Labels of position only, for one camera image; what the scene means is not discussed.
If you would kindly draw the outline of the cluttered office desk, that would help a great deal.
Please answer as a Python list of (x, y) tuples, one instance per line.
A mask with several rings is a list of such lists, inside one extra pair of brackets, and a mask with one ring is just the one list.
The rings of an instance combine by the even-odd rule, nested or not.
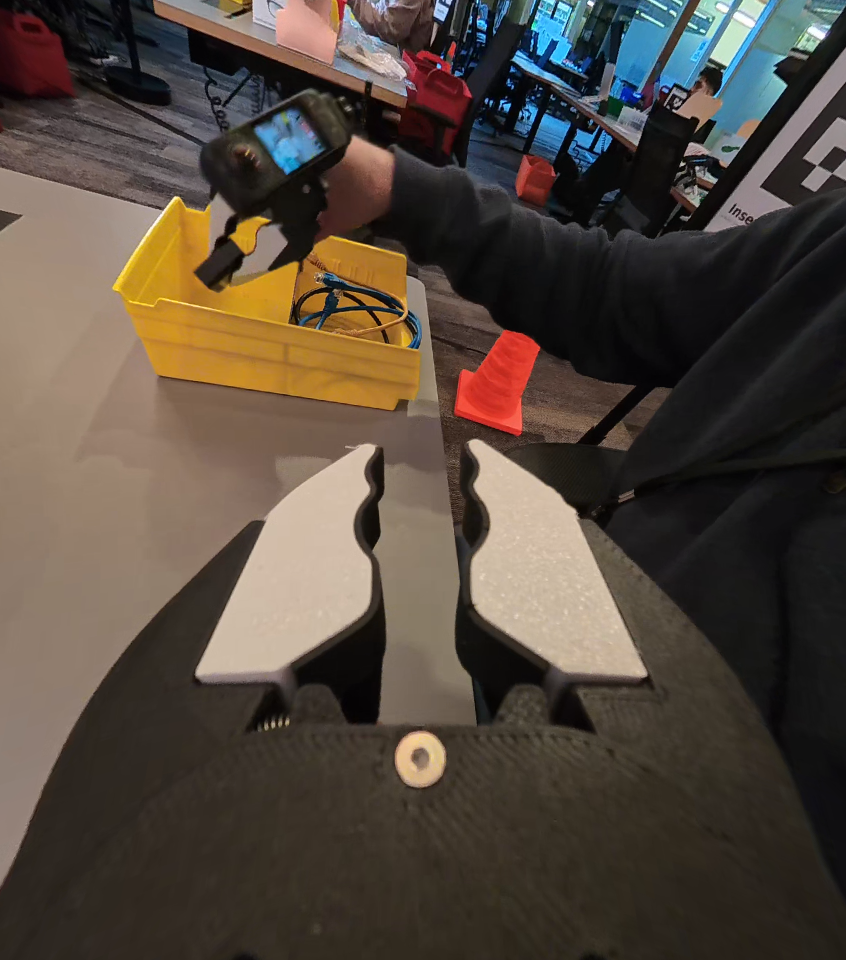
[[(515, 54), (512, 65), (525, 80), (531, 81), (544, 91), (531, 130), (525, 137), (525, 153), (532, 149), (550, 102), (557, 100), (572, 112), (571, 127), (557, 152), (560, 157), (570, 153), (577, 133), (584, 131), (594, 133), (594, 144), (587, 148), (590, 154), (596, 154), (596, 146), (601, 138), (607, 137), (619, 145), (617, 153), (624, 152), (629, 158), (637, 155), (649, 123), (648, 114), (628, 106), (621, 108), (619, 116), (611, 115), (608, 108), (601, 113), (601, 101), (597, 97), (583, 96), (555, 75), (538, 68), (525, 54)], [(706, 173), (708, 165), (715, 161), (715, 154), (702, 143), (694, 139), (689, 141), (677, 165), (677, 176), (670, 190), (674, 202), (688, 214), (695, 212), (703, 202), (705, 193), (716, 186), (717, 179)]]

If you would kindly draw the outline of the black office chair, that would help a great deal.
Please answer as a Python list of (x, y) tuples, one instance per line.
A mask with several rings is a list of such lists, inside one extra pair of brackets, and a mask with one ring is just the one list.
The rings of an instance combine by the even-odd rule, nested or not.
[(604, 441), (653, 390), (633, 387), (576, 442), (526, 443), (504, 455), (553, 488), (579, 515), (588, 515), (612, 495), (627, 455), (626, 450), (605, 446)]

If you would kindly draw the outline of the person's right forearm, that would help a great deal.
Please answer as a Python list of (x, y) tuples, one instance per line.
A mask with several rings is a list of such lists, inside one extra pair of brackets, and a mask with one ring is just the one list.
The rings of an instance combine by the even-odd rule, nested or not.
[(682, 301), (676, 249), (562, 225), (402, 150), (382, 157), (381, 217), (410, 258), (579, 374), (673, 387), (712, 345), (706, 318)]

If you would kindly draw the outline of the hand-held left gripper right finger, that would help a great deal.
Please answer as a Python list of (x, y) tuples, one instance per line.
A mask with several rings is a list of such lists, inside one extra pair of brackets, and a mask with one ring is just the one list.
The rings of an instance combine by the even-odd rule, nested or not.
[(579, 512), (552, 485), (486, 442), (459, 459), (456, 654), (480, 720), (513, 689), (541, 690), (549, 716), (579, 687), (650, 680)]

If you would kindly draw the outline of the clear plastic bag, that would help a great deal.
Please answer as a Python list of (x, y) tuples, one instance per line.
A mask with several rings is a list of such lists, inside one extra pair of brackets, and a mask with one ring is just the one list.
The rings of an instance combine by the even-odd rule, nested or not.
[(377, 37), (360, 31), (342, 31), (336, 42), (336, 51), (346, 60), (382, 78), (394, 82), (407, 79), (408, 71), (402, 57)]

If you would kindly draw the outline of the black white marker board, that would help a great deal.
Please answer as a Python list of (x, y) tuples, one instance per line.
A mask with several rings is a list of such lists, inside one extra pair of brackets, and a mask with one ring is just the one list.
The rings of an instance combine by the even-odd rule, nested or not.
[(707, 214), (709, 232), (846, 188), (846, 44)]

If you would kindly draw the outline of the person's right hand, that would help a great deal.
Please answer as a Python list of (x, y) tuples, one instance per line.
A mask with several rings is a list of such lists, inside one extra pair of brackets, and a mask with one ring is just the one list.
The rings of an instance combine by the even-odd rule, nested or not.
[(391, 208), (395, 155), (353, 138), (342, 159), (325, 174), (326, 206), (318, 217), (316, 240), (359, 231)]

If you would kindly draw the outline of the pink box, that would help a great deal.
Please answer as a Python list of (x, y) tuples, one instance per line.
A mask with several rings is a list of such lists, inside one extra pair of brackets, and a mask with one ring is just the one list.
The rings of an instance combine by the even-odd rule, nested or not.
[(285, 1), (274, 21), (279, 46), (326, 66), (333, 64), (340, 31), (336, 1)]

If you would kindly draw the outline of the black round stand base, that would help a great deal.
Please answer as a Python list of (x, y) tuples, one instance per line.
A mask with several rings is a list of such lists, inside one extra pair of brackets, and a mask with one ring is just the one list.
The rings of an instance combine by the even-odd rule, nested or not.
[(138, 38), (130, 7), (129, 1), (110, 2), (114, 30), (118, 31), (124, 41), (128, 65), (106, 65), (103, 67), (103, 77), (109, 89), (117, 96), (150, 106), (170, 106), (173, 95), (168, 83), (145, 72), (141, 66)]

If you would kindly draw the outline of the yellow plastic bin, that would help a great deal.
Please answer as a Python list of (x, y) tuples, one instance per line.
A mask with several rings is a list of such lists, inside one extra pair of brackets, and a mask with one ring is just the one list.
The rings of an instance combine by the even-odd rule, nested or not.
[(174, 197), (114, 285), (158, 376), (383, 411), (416, 399), (405, 255), (331, 237), (299, 266), (213, 292), (195, 275), (210, 227), (209, 208)]

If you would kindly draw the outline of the long office table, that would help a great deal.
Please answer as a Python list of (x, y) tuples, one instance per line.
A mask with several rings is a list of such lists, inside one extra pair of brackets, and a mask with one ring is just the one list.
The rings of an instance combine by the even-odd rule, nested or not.
[(358, 95), (366, 93), (394, 110), (402, 110), (407, 105), (404, 80), (383, 77), (339, 54), (327, 64), (280, 46), (276, 42), (275, 30), (256, 23), (250, 14), (231, 17), (218, 2), (153, 1), (152, 4), (157, 17), (227, 43), (257, 59), (293, 68), (310, 78)]

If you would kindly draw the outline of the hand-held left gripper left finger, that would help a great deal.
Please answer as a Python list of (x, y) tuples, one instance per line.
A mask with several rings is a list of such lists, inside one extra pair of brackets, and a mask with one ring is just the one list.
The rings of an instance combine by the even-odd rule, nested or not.
[(203, 685), (271, 685), (289, 706), (332, 690), (349, 722), (377, 722), (386, 615), (379, 561), (384, 450), (363, 443), (261, 522), (194, 670)]

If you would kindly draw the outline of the black mesh chair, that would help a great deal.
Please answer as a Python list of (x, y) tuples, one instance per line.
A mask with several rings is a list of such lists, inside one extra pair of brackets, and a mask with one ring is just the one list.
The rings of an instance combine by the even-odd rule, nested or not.
[(665, 107), (649, 115), (628, 179), (600, 224), (610, 237), (657, 237), (677, 204), (671, 191), (698, 123)]

